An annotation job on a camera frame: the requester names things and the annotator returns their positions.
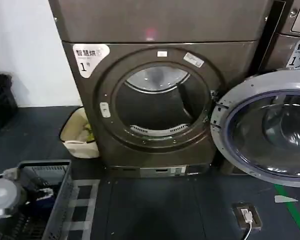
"gray plastic basket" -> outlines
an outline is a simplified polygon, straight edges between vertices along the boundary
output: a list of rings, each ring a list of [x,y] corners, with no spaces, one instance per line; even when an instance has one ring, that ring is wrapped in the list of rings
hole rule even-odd
[[[18,169],[25,189],[51,187],[57,191],[57,197],[48,217],[20,210],[12,217],[0,219],[0,240],[58,240],[74,188],[71,161],[23,161]]]

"washing machine door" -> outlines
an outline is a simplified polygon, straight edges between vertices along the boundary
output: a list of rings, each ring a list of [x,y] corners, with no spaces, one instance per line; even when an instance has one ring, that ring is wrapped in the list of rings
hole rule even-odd
[[[300,187],[300,70],[248,78],[217,103],[210,126],[233,165],[271,183]]]

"dryer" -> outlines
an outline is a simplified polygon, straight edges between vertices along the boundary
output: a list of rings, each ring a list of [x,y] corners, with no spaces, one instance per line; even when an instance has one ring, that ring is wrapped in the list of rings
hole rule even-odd
[[[207,169],[212,105],[246,76],[272,1],[50,5],[110,169],[141,177]]]

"bolt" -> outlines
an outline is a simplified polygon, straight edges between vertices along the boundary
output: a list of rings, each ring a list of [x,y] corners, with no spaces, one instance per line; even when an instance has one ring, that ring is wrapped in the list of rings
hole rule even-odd
[[[294,18],[295,16],[297,16],[298,10],[297,9],[292,9],[290,12],[290,18]]]

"power cord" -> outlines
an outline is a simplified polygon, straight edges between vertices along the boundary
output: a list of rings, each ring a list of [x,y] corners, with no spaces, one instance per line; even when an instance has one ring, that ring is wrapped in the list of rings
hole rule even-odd
[[[244,220],[247,224],[249,224],[249,231],[246,233],[245,237],[243,238],[243,240],[247,240],[248,237],[250,236],[250,233],[252,231],[252,222],[253,222],[253,217],[252,217],[252,212],[249,211],[248,209],[244,208],[241,209],[242,215],[244,217]]]

